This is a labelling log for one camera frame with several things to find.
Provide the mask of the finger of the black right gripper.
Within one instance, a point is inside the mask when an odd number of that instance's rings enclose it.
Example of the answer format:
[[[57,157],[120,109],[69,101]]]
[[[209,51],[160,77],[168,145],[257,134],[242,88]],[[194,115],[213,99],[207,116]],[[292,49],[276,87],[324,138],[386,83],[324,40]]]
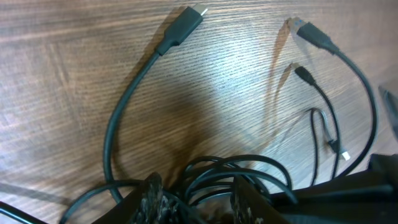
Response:
[[[392,132],[397,139],[397,81],[387,81],[378,87]]]

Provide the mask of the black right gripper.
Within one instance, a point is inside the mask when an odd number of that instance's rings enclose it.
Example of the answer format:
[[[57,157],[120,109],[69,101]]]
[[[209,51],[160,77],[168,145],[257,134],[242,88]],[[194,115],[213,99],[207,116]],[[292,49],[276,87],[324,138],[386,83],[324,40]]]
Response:
[[[397,154],[372,154],[366,170],[294,194],[296,205],[283,193],[272,195],[289,223],[397,224]]]

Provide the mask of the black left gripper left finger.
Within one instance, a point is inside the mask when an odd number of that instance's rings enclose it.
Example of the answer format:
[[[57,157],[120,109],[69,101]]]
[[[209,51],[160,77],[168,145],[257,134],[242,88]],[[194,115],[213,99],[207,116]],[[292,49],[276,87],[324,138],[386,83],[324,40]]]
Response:
[[[154,172],[93,224],[170,223],[171,215],[172,207],[163,193],[162,178]]]

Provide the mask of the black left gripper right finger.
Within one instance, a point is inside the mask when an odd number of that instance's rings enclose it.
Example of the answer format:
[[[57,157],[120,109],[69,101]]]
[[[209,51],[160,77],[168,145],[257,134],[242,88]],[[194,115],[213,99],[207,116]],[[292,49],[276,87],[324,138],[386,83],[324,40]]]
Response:
[[[231,206],[234,223],[280,223],[280,215],[240,175],[234,177]]]

